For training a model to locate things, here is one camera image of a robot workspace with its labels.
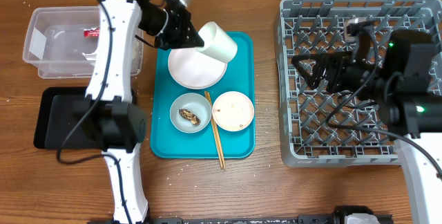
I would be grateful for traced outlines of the white cup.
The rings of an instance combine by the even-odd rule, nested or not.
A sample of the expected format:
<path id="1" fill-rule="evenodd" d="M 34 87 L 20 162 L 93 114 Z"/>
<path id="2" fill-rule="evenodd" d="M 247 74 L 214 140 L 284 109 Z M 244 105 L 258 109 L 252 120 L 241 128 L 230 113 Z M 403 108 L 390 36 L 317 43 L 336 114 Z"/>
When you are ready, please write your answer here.
<path id="1" fill-rule="evenodd" d="M 216 22 L 210 21 L 198 31 L 204 41 L 203 47 L 197 47 L 199 53 L 207 55 L 225 64 L 237 54 L 238 45 Z"/>

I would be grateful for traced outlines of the grey-green small bowl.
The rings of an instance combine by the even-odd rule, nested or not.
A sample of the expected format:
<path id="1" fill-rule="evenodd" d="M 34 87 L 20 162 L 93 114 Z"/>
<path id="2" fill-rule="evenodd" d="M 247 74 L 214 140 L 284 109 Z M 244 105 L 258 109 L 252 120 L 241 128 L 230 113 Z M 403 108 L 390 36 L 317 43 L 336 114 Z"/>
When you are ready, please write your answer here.
<path id="1" fill-rule="evenodd" d="M 173 126 L 183 133 L 197 133 L 211 121 L 211 105 L 197 93 L 185 93 L 172 103 L 170 119 Z"/>

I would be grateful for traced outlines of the brown food scrap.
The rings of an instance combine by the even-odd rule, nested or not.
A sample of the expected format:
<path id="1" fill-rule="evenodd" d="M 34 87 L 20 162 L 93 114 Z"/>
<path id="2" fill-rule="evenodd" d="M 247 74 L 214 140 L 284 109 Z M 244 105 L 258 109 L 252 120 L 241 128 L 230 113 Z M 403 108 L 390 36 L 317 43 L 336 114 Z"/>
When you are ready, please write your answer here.
<path id="1" fill-rule="evenodd" d="M 183 119 L 189 121 L 193 126 L 200 125 L 199 117 L 188 109 L 179 109 L 179 114 Z"/>

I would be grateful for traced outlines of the red snack wrapper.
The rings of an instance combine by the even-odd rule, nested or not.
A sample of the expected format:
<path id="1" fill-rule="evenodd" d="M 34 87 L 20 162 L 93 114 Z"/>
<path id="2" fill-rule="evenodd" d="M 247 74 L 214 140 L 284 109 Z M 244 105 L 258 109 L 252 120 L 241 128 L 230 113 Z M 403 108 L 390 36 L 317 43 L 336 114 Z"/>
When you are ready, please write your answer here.
<path id="1" fill-rule="evenodd" d="M 99 27 L 84 29 L 84 37 L 99 37 Z"/>

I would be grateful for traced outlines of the white napkin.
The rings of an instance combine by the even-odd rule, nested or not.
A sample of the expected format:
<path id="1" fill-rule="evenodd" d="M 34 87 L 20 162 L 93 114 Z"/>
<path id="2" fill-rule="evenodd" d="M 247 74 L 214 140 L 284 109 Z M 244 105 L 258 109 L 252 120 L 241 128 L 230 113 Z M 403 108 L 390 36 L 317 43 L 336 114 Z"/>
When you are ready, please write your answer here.
<path id="1" fill-rule="evenodd" d="M 97 51 L 96 50 L 92 53 L 82 53 L 82 55 L 88 61 L 95 61 L 97 59 Z"/>

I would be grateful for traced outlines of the pink bowl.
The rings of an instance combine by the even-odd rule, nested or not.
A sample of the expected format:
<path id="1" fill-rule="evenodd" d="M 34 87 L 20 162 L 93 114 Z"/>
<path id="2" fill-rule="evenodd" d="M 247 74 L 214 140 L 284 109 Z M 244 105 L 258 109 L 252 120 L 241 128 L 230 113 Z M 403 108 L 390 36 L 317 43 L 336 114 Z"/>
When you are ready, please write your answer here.
<path id="1" fill-rule="evenodd" d="M 255 115 L 252 101 L 243 93 L 223 93 L 213 103 L 212 117 L 225 131 L 236 132 L 246 129 Z"/>

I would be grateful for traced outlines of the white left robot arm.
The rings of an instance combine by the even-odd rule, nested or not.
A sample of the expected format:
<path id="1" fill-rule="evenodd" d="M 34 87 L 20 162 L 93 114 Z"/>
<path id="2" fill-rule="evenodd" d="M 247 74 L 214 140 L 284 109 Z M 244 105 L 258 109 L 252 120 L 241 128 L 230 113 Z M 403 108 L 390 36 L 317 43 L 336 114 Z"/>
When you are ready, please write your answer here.
<path id="1" fill-rule="evenodd" d="M 202 47 L 204 41 L 191 22 L 191 0 L 97 0 L 99 37 L 93 75 L 82 100 L 73 105 L 80 119 L 71 134 L 83 129 L 100 152 L 61 164 L 103 158 L 110 175 L 114 213 L 111 223 L 148 223 L 149 206 L 142 187 L 140 150 L 146 136 L 146 113 L 133 103 L 131 66 L 136 31 L 154 37 L 152 48 L 168 50 Z"/>

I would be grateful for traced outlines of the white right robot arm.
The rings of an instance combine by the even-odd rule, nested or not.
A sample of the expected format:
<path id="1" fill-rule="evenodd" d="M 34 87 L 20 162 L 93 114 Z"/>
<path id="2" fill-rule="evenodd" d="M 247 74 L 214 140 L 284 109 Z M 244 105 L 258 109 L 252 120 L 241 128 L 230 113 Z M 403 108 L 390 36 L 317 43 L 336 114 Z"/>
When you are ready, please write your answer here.
<path id="1" fill-rule="evenodd" d="M 352 51 L 296 55 L 291 63 L 308 87 L 327 81 L 327 91 L 349 91 L 372 100 L 386 129 L 375 132 L 394 141 L 403 168 L 414 223 L 441 222 L 441 96 L 428 91 L 432 60 L 438 54 L 433 37 L 418 30 L 391 33 L 383 64 L 378 57 L 372 21 L 348 21 L 345 35 Z"/>

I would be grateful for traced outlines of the grey dishwasher rack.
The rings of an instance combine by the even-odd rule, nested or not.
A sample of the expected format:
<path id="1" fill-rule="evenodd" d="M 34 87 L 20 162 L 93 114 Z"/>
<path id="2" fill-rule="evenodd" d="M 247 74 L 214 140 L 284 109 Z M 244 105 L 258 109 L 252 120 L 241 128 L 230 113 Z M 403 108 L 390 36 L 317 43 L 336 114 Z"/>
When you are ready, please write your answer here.
<path id="1" fill-rule="evenodd" d="M 291 63 L 296 55 L 351 51 L 345 38 L 351 19 L 372 21 L 382 63 L 393 31 L 412 29 L 441 40 L 441 0 L 282 0 L 275 26 L 275 54 L 280 87 L 280 146 L 290 167 L 397 165 L 394 144 L 375 132 L 385 125 L 369 100 L 340 102 L 347 93 L 327 92 L 322 80 L 308 87 Z"/>

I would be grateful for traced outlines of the clear plastic waste bin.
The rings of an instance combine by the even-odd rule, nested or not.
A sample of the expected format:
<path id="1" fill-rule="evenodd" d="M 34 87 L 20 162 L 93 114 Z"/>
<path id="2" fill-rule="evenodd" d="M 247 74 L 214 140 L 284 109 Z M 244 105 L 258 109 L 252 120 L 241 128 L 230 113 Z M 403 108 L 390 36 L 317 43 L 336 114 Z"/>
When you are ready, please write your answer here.
<path id="1" fill-rule="evenodd" d="M 84 37 L 84 29 L 99 27 L 97 6 L 37 8 L 32 13 L 23 61 L 37 67 L 43 79 L 91 77 L 95 61 L 82 53 L 92 53 L 99 37 Z"/>

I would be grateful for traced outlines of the black food waste tray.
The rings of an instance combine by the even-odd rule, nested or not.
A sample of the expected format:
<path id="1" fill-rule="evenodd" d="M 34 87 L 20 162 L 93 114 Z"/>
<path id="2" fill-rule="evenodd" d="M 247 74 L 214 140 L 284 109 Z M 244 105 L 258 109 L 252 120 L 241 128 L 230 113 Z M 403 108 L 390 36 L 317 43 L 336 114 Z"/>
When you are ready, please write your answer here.
<path id="1" fill-rule="evenodd" d="M 93 138 L 78 128 L 67 137 L 77 124 L 73 104 L 85 98 L 86 87 L 50 87 L 41 96 L 41 104 L 34 135 L 34 146 L 38 149 L 99 149 Z"/>

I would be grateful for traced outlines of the large white plate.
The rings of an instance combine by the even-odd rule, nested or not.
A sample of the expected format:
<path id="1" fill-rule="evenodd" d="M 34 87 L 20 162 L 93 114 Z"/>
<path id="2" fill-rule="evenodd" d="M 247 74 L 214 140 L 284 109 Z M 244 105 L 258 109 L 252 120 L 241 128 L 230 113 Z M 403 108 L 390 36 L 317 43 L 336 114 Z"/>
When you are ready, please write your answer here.
<path id="1" fill-rule="evenodd" d="M 194 48 L 173 49 L 168 58 L 171 77 L 189 89 L 204 89 L 219 82 L 227 64 L 199 53 Z"/>

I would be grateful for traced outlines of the wooden chopstick right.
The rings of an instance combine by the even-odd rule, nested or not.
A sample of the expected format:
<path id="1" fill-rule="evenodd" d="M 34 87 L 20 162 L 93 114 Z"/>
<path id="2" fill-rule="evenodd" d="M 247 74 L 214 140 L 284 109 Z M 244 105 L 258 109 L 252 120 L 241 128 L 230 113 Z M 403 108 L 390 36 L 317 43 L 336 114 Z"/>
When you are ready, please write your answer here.
<path id="1" fill-rule="evenodd" d="M 214 135 L 215 145 L 216 145 L 217 152 L 218 152 L 218 158 L 219 158 L 219 162 L 220 162 L 220 167 L 221 167 L 221 169 L 226 169 L 224 153 L 223 153 L 223 150 L 222 150 L 222 144 L 221 144 L 221 140 L 220 140 L 220 134 L 219 134 L 219 131 L 218 131 L 218 126 L 215 123 L 215 120 L 213 118 L 213 114 L 211 114 L 211 126 L 212 126 L 212 129 L 213 129 L 213 135 Z"/>

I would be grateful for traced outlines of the wooden chopstick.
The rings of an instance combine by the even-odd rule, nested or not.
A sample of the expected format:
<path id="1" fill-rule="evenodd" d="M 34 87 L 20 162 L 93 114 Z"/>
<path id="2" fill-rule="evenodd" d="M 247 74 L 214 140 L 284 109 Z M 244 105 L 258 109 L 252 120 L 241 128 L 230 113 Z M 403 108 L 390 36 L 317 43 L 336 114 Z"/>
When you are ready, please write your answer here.
<path id="1" fill-rule="evenodd" d="M 204 96 L 207 99 L 207 101 L 209 102 L 209 105 L 210 105 L 210 107 L 212 109 L 212 102 L 211 102 L 211 98 L 210 98 L 209 92 L 208 91 L 204 91 Z M 218 153 L 218 160 L 219 160 L 219 163 L 220 163 L 220 168 L 224 169 L 224 162 L 222 160 L 222 156 L 221 156 L 221 152 L 220 152 L 220 144 L 219 144 L 218 131 L 215 130 L 215 121 L 214 121 L 214 119 L 212 117 L 211 110 L 210 110 L 210 118 L 211 118 L 211 127 L 212 127 L 212 131 L 213 131 L 213 137 L 214 137 L 214 140 L 215 140 L 215 146 L 216 146 L 217 153 Z"/>
<path id="2" fill-rule="evenodd" d="M 218 131 L 218 126 L 215 123 L 215 120 L 213 118 L 213 114 L 211 114 L 211 126 L 212 126 L 212 129 L 213 129 L 213 135 L 214 135 L 215 145 L 216 145 L 217 152 L 218 152 L 218 158 L 219 158 L 219 162 L 220 162 L 220 167 L 221 167 L 221 169 L 226 169 L 224 153 L 223 153 L 223 150 L 222 150 L 222 144 L 221 144 L 221 140 L 220 140 L 220 134 L 219 134 L 219 131 Z"/>

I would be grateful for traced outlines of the wooden chopstick left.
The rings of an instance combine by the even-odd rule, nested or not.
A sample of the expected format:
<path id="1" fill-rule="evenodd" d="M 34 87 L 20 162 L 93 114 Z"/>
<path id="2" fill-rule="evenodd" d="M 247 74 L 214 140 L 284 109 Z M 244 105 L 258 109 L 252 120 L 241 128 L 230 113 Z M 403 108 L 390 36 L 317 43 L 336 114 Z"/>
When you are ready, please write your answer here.
<path id="1" fill-rule="evenodd" d="M 211 98 L 210 98 L 209 92 L 208 91 L 204 91 L 204 96 L 207 99 L 207 101 L 209 102 L 209 105 L 210 105 L 210 107 L 212 109 L 212 102 L 211 102 Z M 214 140 L 215 140 L 215 146 L 216 146 L 217 153 L 218 153 L 218 160 L 219 160 L 219 163 L 220 163 L 220 168 L 224 169 L 224 162 L 222 160 L 222 156 L 221 156 L 221 152 L 220 152 L 220 144 L 219 144 L 218 131 L 215 130 L 215 121 L 214 121 L 214 119 L 212 117 L 211 110 L 210 110 L 210 118 L 211 118 L 211 127 L 212 127 L 212 131 L 213 131 L 213 137 L 214 137 Z"/>

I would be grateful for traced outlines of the teal serving tray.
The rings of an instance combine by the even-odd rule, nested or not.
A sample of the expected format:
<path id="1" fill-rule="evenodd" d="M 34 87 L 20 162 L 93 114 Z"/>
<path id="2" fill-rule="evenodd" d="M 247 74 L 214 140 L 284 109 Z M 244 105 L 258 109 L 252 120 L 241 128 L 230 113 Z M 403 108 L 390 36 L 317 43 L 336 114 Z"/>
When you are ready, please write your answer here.
<path id="1" fill-rule="evenodd" d="M 211 99 L 228 91 L 245 94 L 255 101 L 253 42 L 243 32 L 229 32 L 237 43 L 238 52 L 227 64 L 223 78 L 209 87 Z M 197 133 L 184 133 L 173 126 L 170 117 L 172 103 L 179 96 L 192 90 L 180 86 L 170 75 L 168 68 L 169 51 L 160 50 L 157 54 L 155 89 L 151 121 L 150 144 L 152 152 L 160 158 L 217 159 L 218 152 L 211 124 Z M 248 157 L 256 144 L 256 125 L 252 122 L 241 131 L 230 132 L 219 129 L 224 157 L 242 159 Z"/>

